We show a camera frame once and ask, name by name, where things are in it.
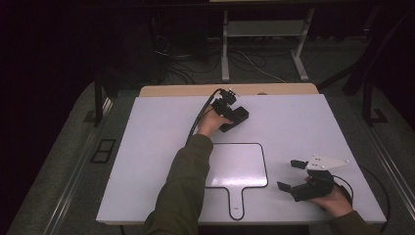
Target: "floor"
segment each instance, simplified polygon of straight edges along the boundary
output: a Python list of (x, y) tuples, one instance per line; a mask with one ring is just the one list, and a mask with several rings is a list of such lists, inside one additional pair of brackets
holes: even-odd
[[(180, 50), (170, 54), (171, 64), (161, 84), (221, 83), (220, 42), (213, 38), (209, 45), (210, 55), (205, 60), (197, 60)], [(295, 45), (294, 39), (282, 38), (230, 41), (230, 83), (300, 82), (290, 56)], [(360, 37), (342, 42), (321, 38), (306, 41), (301, 58), (309, 82), (318, 84), (347, 68), (357, 61), (366, 46), (367, 42)], [(352, 97), (342, 92), (346, 79), (333, 83), (320, 93), (326, 96), (355, 158), (369, 170), (362, 169), (384, 214), (390, 214), (385, 234), (408, 234), (408, 231), (415, 231), (414, 214), (408, 209), (413, 194), (412, 199), (404, 200), (412, 193), (410, 189), (415, 188), (412, 177), (415, 158), (411, 158), (415, 155), (415, 133), (377, 89), (373, 94), (373, 108), (380, 109), (388, 122), (369, 127), (360, 114), (361, 92)], [(94, 127), (91, 122), (93, 89), (93, 84), (85, 87), (74, 104), (9, 234), (140, 234), (140, 226), (121, 229), (95, 220), (129, 112), (139, 91), (122, 90), (117, 98), (108, 100), (103, 121)], [(92, 164), (89, 161), (102, 139), (114, 139), (115, 148), (106, 164)], [(398, 171), (387, 170), (391, 165), (396, 165)], [(402, 181), (396, 181), (396, 176), (401, 176), (407, 187), (402, 186)], [(382, 224), (374, 226), (381, 229)], [(284, 234), (278, 231), (278, 228), (268, 227), (260, 233)], [(324, 235), (331, 231), (326, 224), (314, 224), (309, 226), (309, 234)]]

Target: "table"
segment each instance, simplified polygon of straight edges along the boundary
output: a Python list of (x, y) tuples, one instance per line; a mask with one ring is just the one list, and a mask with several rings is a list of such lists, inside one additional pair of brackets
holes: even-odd
[[(98, 221), (110, 225), (144, 222), (155, 206), (174, 154), (184, 145), (196, 114), (212, 90), (229, 86), (143, 88), (125, 129)], [(366, 221), (385, 221), (324, 96), (318, 94), (314, 85), (232, 86), (243, 95), (234, 106), (243, 106), (250, 112), (250, 118), (226, 133), (216, 132), (212, 141), (259, 143), (267, 185), (244, 190), (245, 215), (240, 220), (229, 215), (226, 190), (207, 188), (200, 224), (310, 224), (327, 220), (328, 215), (318, 207), (307, 202), (296, 203), (276, 186), (276, 181), (302, 184), (306, 172), (292, 168), (290, 160), (307, 161), (312, 154), (348, 159), (350, 165), (330, 171), (353, 186), (354, 206)]]

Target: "dark background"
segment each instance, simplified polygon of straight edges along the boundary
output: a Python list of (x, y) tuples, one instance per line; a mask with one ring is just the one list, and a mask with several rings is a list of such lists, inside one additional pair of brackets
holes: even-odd
[[(342, 40), (361, 35), (370, 9), (367, 4), (321, 7), (315, 12), (309, 36)], [(302, 8), (288, 10), (279, 18), (304, 12)], [(248, 19), (256, 15), (273, 19), (275, 13), (238, 11), (231, 17)], [(157, 27), (151, 24), (155, 14), (80, 11), (72, 1), (2, 1), (0, 94), (4, 151), (0, 164), (0, 234), (6, 233), (13, 221), (74, 102), (96, 75), (103, 79), (110, 96), (116, 96), (119, 89), (157, 84), (163, 66), (152, 49), (155, 34), (168, 37), (177, 47), (199, 57), (206, 55), (206, 38), (221, 35), (220, 11), (161, 12), (162, 24)], [(415, 53), (414, 15), (412, 11), (399, 27), (370, 73), (412, 126), (415, 79), (414, 60), (409, 58)]]

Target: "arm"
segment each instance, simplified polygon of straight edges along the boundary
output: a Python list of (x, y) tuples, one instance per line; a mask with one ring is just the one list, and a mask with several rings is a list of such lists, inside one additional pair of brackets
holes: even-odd
[(156, 208), (144, 223), (144, 234), (198, 234), (198, 219), (209, 171), (208, 159), (213, 149), (209, 138), (221, 124), (231, 123), (210, 109), (211, 106), (207, 107), (197, 134), (177, 152)]
[(342, 191), (335, 186), (333, 191), (324, 197), (309, 200), (328, 212), (333, 219), (329, 221), (334, 234), (380, 234), (370, 227), (348, 202)]

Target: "wire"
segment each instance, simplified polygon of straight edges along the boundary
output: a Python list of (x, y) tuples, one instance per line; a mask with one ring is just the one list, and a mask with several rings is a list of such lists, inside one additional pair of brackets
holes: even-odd
[(173, 85), (173, 74), (172, 73), (168, 73), (167, 74), (167, 79), (170, 82), (170, 85)]
[(207, 81), (207, 82), (204, 82), (204, 83), (202, 83), (202, 84), (221, 84), (222, 82), (217, 82), (217, 81)]
[(208, 107), (208, 105), (210, 104), (211, 100), (213, 100), (214, 95), (215, 95), (218, 91), (220, 91), (220, 90), (223, 90), (223, 89), (218, 88), (218, 89), (216, 89), (216, 90), (213, 92), (213, 94), (211, 94), (211, 95), (209, 96), (209, 98), (208, 98), (208, 99), (207, 99), (207, 101), (205, 102), (204, 106), (202, 107), (201, 111), (200, 111), (200, 112), (199, 112), (199, 114), (196, 116), (195, 122), (193, 123), (192, 128), (191, 128), (191, 129), (190, 129), (190, 131), (189, 131), (189, 135), (187, 136), (186, 145), (189, 143), (190, 137), (192, 137), (193, 133), (195, 132), (195, 129), (196, 129), (196, 126), (197, 126), (197, 125), (198, 125), (198, 123), (199, 123), (199, 120), (201, 120), (201, 118), (204, 116), (204, 111), (205, 111), (205, 109)]
[[(254, 38), (254, 37), (250, 38), (250, 41), (255, 41), (255, 40), (256, 40), (256, 38)], [(258, 47), (253, 47), (251, 45), (247, 45), (248, 49), (250, 49), (250, 51), (263, 49), (272, 41), (272, 37), (263, 36), (263, 37), (260, 37), (260, 40), (265, 40), (265, 43), (262, 43), (262, 45), (260, 45)]]
[(166, 53), (168, 49), (170, 49), (170, 43), (168, 42), (168, 39), (163, 36), (156, 36), (156, 38), (160, 38), (165, 41), (165, 49), (162, 52)]
[(285, 81), (285, 80), (283, 80), (283, 79), (281, 79), (280, 77), (278, 77), (278, 76), (275, 76), (275, 75), (272, 75), (272, 74), (269, 74), (268, 72), (266, 72), (266, 71), (263, 71), (263, 70), (261, 70), (260, 68), (258, 68), (251, 60), (250, 60), (250, 58), (249, 57), (247, 57), (243, 52), (241, 52), (241, 51), (238, 51), (238, 53), (240, 53), (240, 54), (242, 54), (253, 66), (254, 66), (254, 68), (256, 68), (256, 70), (257, 71), (260, 71), (260, 72), (262, 72), (263, 74), (265, 74), (265, 75), (268, 75), (268, 76), (271, 76), (271, 77), (274, 77), (274, 78), (276, 78), (276, 79), (278, 79), (278, 80), (280, 80), (280, 81), (282, 81), (282, 82), (284, 82), (284, 83), (287, 83), (287, 81)]
[(213, 109), (210, 109), (210, 110), (208, 110), (207, 112), (205, 112), (202, 116), (201, 116), (201, 119), (205, 116), (205, 115), (207, 115), (210, 111), (212, 111)]
[[(241, 55), (241, 51), (231, 51), (231, 50), (229, 50), (228, 53), (238, 53), (238, 55)], [(254, 61), (252, 61), (255, 64), (256, 67), (263, 68), (263, 67), (266, 66), (266, 60), (262, 56), (259, 56), (258, 54), (247, 54), (247, 53), (244, 53), (244, 54), (246, 56), (247, 55), (250, 55), (252, 57), (259, 57), (262, 60), (262, 64), (261, 65), (258, 65), (257, 63), (255, 63)], [(241, 60), (238, 60), (238, 59), (235, 59), (235, 60), (238, 61), (239, 63), (242, 63), (242, 64), (246, 64), (246, 65), (250, 65), (250, 66), (252, 65), (252, 63), (248, 63), (248, 62), (241, 61)]]
[(125, 235), (124, 226), (120, 225), (119, 229), (121, 230), (121, 235)]
[(180, 70), (180, 69), (175, 68), (175, 67), (170, 67), (170, 71), (175, 72), (176, 74), (179, 74), (180, 73), (180, 74), (182, 74), (185, 77), (186, 80), (189, 79), (192, 82), (192, 84), (196, 84), (195, 83), (195, 80), (193, 80), (192, 76), (190, 76), (189, 74), (187, 74), (185, 71)]
[(166, 56), (166, 57), (168, 57), (168, 58), (171, 58), (171, 55), (169, 55), (169, 54), (165, 54), (165, 53), (163, 53), (163, 52), (160, 52), (160, 51), (155, 51), (157, 54), (160, 54), (160, 55), (162, 55), (162, 56)]
[(387, 229), (389, 221), (391, 219), (391, 197), (390, 197), (390, 195), (388, 193), (388, 190), (385, 187), (385, 185), (382, 183), (382, 181), (372, 171), (370, 171), (368, 168), (366, 168), (365, 166), (363, 166), (361, 164), (359, 164), (359, 167), (364, 169), (370, 175), (372, 175), (372, 177), (378, 182), (379, 186), (381, 186), (382, 190), (385, 193), (385, 198), (387, 200), (387, 215), (386, 215), (387, 221), (384, 223), (384, 225), (382, 225), (382, 228), (379, 230), (379, 232), (383, 233)]
[(185, 66), (185, 65), (183, 65), (183, 64), (181, 64), (181, 63), (175, 62), (174, 64), (175, 64), (175, 65), (177, 65), (177, 66), (183, 67), (183, 68), (185, 68), (186, 70), (191, 71), (191, 72), (193, 72), (193, 73), (209, 73), (209, 72), (211, 72), (211, 71), (216, 70), (216, 68), (217, 68), (217, 67), (219, 66), (219, 64), (220, 64), (219, 62), (220, 62), (220, 57), (218, 57), (218, 58), (217, 58), (217, 60), (215, 61), (215, 63), (214, 63), (214, 65), (213, 65), (213, 67), (212, 67), (212, 68), (210, 68), (210, 69), (208, 69), (208, 70), (192, 70), (190, 67)]
[(247, 55), (247, 56), (257, 55), (257, 56), (262, 57), (262, 58), (265, 58), (265, 57), (282, 57), (282, 56), (291, 55), (291, 51), (290, 52), (286, 52), (286, 53), (281, 53), (281, 54), (275, 54), (275, 55), (260, 55), (258, 53), (255, 53), (255, 54), (245, 53), (245, 55)]
[(234, 57), (233, 56), (231, 56), (231, 55), (228, 55), (228, 61), (230, 61), (231, 63), (232, 63), (232, 65), (234, 66), (234, 67), (236, 67), (237, 69), (239, 69), (239, 70), (241, 70), (241, 71), (256, 71), (256, 69), (251, 69), (251, 70), (247, 70), (247, 69), (244, 69), (244, 68), (242, 68), (242, 67), (240, 67), (240, 66), (238, 66), (235, 62), (234, 62)]
[(184, 77), (182, 74), (180, 74), (180, 73), (178, 73), (177, 71), (174, 71), (174, 70), (168, 70), (168, 71), (171, 73), (171, 75), (174, 75), (175, 74), (176, 76), (178, 76), (179, 78), (181, 78), (186, 85), (189, 84), (189, 82), (187, 81), (186, 77)]
[(354, 198), (354, 192), (353, 192), (353, 188), (351, 187), (351, 185), (345, 181), (343, 178), (338, 177), (337, 175), (333, 175), (333, 177), (340, 179), (342, 182), (344, 182), (345, 184), (347, 184), (348, 188), (350, 188), (350, 193), (351, 193), (351, 201), (353, 202), (353, 198)]

